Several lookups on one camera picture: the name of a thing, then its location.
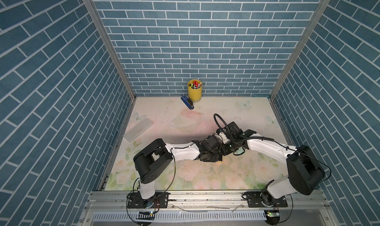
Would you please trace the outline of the green box lid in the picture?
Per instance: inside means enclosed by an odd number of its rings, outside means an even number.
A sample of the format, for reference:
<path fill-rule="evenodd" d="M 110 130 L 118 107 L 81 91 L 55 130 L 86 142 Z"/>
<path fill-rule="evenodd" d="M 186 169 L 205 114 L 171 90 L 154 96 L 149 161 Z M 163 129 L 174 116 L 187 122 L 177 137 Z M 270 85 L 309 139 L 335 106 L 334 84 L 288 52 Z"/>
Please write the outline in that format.
<path fill-rule="evenodd" d="M 245 149 L 242 147 L 242 148 L 240 148 L 240 149 L 237 149 L 233 154 L 235 155 L 235 156 L 241 156 L 242 154 L 244 154 L 245 153 Z"/>

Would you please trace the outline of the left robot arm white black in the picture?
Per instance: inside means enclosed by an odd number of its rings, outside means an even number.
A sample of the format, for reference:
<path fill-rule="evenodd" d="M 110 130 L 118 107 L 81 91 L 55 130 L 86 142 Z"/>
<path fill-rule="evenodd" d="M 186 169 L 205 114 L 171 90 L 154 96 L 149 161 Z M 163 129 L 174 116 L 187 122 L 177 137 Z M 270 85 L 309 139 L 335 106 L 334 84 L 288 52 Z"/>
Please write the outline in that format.
<path fill-rule="evenodd" d="M 186 144 L 169 144 L 161 138 L 154 140 L 133 158 L 140 178 L 141 198 L 144 200 L 153 198 L 155 180 L 171 162 L 182 160 L 218 162 L 223 156 L 222 146 L 222 138 L 216 134 L 210 135 L 204 140 L 193 140 Z"/>

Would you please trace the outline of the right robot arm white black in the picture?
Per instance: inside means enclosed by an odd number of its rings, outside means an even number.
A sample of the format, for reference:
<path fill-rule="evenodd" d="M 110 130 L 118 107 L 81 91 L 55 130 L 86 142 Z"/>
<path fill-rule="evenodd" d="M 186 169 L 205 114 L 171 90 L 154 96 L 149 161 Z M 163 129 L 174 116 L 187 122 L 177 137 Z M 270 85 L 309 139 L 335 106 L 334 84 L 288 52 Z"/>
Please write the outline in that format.
<path fill-rule="evenodd" d="M 252 130 L 243 132 L 234 122 L 227 124 L 218 114 L 214 114 L 213 119 L 223 142 L 221 153 L 225 156 L 239 150 L 252 150 L 286 166 L 287 173 L 282 178 L 269 181 L 261 190 L 264 204 L 271 206 L 274 200 L 293 193 L 310 195 L 329 178 L 324 170 L 328 165 L 319 161 L 310 147 L 281 144 Z"/>

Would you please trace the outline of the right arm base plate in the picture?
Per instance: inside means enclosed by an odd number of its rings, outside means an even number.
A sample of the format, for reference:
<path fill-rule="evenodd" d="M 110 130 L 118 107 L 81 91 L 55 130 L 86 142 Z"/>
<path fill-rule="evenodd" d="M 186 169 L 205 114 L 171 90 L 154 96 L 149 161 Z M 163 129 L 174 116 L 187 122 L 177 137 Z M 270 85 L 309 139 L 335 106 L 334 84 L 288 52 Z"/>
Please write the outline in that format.
<path fill-rule="evenodd" d="M 288 207 L 288 203 L 284 196 L 279 199 L 275 199 L 269 194 L 261 191 L 246 191 L 241 195 L 241 197 L 248 203 L 249 208 Z"/>

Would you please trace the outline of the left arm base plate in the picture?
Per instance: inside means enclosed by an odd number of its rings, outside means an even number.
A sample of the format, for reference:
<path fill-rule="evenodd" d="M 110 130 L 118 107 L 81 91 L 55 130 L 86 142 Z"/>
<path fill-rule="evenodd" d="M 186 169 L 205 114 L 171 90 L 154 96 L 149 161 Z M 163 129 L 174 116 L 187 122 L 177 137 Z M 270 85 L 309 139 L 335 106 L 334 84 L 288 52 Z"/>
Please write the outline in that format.
<path fill-rule="evenodd" d="M 169 195 L 168 192 L 158 192 L 149 199 L 143 199 L 139 192 L 131 192 L 127 197 L 127 207 L 131 209 L 165 209 L 168 206 Z"/>

